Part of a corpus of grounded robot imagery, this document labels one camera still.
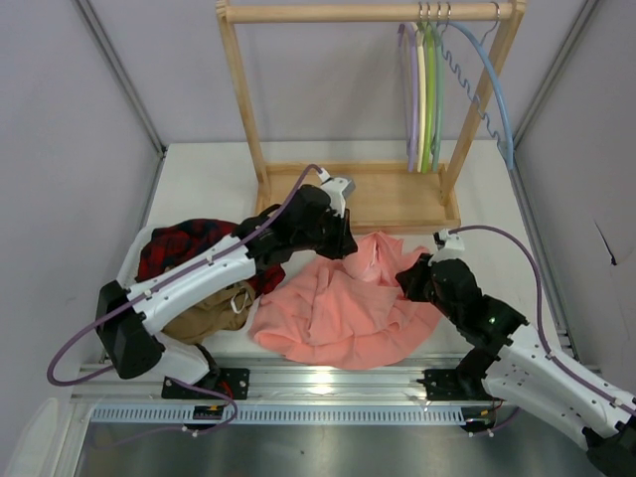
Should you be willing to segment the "pink skirt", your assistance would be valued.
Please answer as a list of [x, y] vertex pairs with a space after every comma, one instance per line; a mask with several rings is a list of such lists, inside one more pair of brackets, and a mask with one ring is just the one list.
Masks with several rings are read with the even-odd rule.
[[317, 256], [263, 295], [248, 331], [261, 348], [306, 365], [361, 371], [407, 358], [435, 331], [440, 313], [407, 300], [396, 280], [426, 253], [371, 233], [340, 260]]

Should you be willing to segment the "purple clothes hanger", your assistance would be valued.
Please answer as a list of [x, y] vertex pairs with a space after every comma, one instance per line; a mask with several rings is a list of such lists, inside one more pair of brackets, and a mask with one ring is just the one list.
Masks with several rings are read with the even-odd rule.
[[407, 24], [400, 24], [397, 30], [398, 50], [401, 70], [404, 126], [406, 137], [407, 171], [415, 169], [418, 127], [417, 70], [411, 64], [414, 46], [411, 44], [412, 30]]

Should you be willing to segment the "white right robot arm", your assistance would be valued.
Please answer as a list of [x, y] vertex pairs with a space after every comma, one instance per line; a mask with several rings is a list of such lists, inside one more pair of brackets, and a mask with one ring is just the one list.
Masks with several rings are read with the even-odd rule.
[[539, 330], [483, 293], [460, 259], [432, 262], [424, 253], [396, 280], [406, 299], [433, 305], [472, 345], [459, 374], [569, 437], [603, 475], [634, 475], [634, 395], [547, 349]]

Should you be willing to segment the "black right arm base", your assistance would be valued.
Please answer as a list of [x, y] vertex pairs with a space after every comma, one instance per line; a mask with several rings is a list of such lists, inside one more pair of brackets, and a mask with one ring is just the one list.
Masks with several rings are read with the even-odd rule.
[[456, 369], [426, 369], [416, 382], [424, 387], [426, 397], [432, 401], [471, 400], [479, 396], [471, 379]]

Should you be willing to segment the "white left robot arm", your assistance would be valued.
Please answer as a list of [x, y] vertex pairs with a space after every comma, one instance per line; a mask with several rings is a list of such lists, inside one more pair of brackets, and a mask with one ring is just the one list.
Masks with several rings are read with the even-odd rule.
[[346, 205], [354, 189], [353, 180], [342, 177], [305, 184], [286, 204], [244, 220], [175, 270], [129, 288], [116, 280], [103, 285], [96, 333], [117, 375], [131, 380], [157, 371], [187, 384], [199, 382], [211, 370], [208, 354], [162, 336], [162, 330], [203, 299], [263, 277], [296, 252], [341, 259], [357, 251]]

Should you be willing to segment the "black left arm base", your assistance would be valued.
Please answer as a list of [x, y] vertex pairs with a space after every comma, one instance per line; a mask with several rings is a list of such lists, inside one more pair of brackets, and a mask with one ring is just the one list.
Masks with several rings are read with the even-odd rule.
[[[195, 387], [217, 394], [223, 394], [233, 400], [246, 400], [249, 388], [250, 370], [247, 368], [218, 368], [207, 373], [195, 383]], [[202, 400], [211, 399], [206, 393], [193, 391], [165, 378], [161, 391], [163, 399]]]

